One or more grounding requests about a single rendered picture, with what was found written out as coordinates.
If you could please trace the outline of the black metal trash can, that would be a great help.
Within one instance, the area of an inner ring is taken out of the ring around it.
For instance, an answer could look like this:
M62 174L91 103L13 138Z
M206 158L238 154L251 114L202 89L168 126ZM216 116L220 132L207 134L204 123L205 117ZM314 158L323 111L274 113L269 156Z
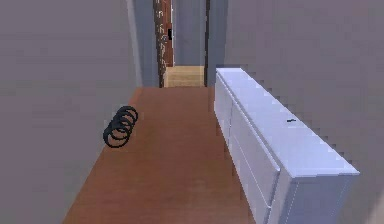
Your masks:
M110 148L120 148L130 139L139 114L132 106L121 107L103 132L103 140Z

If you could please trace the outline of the white chest of drawers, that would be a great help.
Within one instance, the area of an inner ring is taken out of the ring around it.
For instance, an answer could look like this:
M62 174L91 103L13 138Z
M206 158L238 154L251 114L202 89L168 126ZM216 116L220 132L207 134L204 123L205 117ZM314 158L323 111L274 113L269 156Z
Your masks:
M214 111L256 224L337 223L356 168L240 68L216 70Z

